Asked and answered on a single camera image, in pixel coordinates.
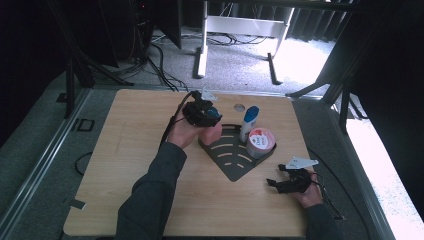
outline black handheld device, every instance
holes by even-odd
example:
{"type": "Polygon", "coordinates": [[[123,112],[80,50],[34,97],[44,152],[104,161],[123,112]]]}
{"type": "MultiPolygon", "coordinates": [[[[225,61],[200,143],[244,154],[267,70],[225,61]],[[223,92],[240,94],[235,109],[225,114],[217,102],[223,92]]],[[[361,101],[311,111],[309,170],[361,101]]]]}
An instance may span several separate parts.
{"type": "Polygon", "coordinates": [[[280,171],[287,172],[290,179],[284,182],[276,182],[275,180],[267,179],[268,185],[277,188],[278,193],[304,193],[311,184],[311,175],[304,169],[287,169],[284,164],[279,164],[280,171]]]}
{"type": "Polygon", "coordinates": [[[199,91],[192,91],[194,102],[187,102],[183,108],[185,119],[198,127],[215,127],[221,121],[222,115],[212,105],[211,101],[203,100],[199,91]]]}

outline white container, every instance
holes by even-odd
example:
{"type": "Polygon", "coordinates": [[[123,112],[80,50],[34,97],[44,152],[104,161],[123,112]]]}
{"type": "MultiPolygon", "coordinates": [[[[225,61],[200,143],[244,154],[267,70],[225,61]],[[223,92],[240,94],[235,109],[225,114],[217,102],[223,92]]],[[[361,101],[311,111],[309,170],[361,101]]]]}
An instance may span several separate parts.
{"type": "Polygon", "coordinates": [[[252,106],[246,111],[244,115],[243,125],[240,129],[240,141],[246,142],[249,132],[253,129],[258,119],[259,108],[257,106],[252,106]]]}
{"type": "Polygon", "coordinates": [[[255,128],[249,133],[246,151],[256,159],[269,153],[275,145],[274,135],[266,128],[255,128]]]}

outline person's right hand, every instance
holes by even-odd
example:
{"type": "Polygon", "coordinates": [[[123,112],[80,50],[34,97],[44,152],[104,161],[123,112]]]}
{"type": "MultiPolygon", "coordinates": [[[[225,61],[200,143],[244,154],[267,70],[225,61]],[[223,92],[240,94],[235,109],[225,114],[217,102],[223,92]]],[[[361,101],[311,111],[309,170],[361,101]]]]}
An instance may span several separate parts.
{"type": "MultiPolygon", "coordinates": [[[[312,181],[317,182],[317,174],[314,172],[309,172],[309,174],[311,175],[312,181]]],[[[303,208],[323,203],[321,191],[316,183],[311,183],[304,193],[294,192],[290,194],[300,202],[303,208]]]]}

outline black object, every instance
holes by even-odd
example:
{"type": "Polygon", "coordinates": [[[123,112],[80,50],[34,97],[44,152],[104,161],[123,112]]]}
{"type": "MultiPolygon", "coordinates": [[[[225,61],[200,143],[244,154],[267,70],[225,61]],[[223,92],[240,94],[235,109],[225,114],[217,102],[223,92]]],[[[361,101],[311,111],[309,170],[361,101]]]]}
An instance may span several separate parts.
{"type": "Polygon", "coordinates": [[[205,145],[200,138],[198,140],[203,150],[232,182],[270,157],[277,148],[275,144],[269,153],[259,159],[251,157],[246,151],[246,143],[239,139],[240,128],[241,126],[236,124],[223,124],[222,135],[218,141],[205,145]]]}
{"type": "Polygon", "coordinates": [[[183,109],[187,121],[198,127],[215,127],[222,115],[216,108],[212,107],[213,103],[203,100],[201,93],[197,90],[192,91],[191,96],[195,101],[188,102],[183,109]]]}
{"type": "Polygon", "coordinates": [[[181,49],[181,0],[155,0],[154,24],[181,49]]]}
{"type": "Polygon", "coordinates": [[[311,185],[311,175],[309,172],[304,169],[287,169],[286,165],[279,164],[278,168],[280,171],[287,172],[289,174],[290,180],[284,182],[276,182],[275,180],[266,179],[268,185],[271,187],[275,187],[278,190],[278,193],[292,193],[292,192],[300,192],[304,193],[306,189],[308,189],[309,185],[311,185]]]}
{"type": "Polygon", "coordinates": [[[275,73],[274,62],[272,61],[271,53],[268,53],[269,70],[271,73],[272,84],[281,85],[283,82],[277,80],[277,74],[275,73]]]}

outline metal frame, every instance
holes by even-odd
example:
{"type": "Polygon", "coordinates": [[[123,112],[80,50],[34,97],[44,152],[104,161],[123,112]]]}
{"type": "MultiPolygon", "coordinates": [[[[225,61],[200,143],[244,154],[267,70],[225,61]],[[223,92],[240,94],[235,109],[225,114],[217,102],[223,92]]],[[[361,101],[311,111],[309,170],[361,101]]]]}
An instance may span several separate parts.
{"type": "Polygon", "coordinates": [[[21,215],[25,211],[28,203],[31,201],[35,191],[47,173],[51,163],[53,162],[57,152],[59,151],[62,143],[65,141],[66,136],[72,128],[79,112],[90,93],[89,88],[81,90],[76,101],[76,106],[68,119],[64,119],[50,143],[47,145],[42,156],[38,159],[35,167],[28,175],[25,182],[22,184],[14,200],[6,210],[0,220],[0,239],[8,239],[12,233],[13,228],[19,221],[21,215]]]}

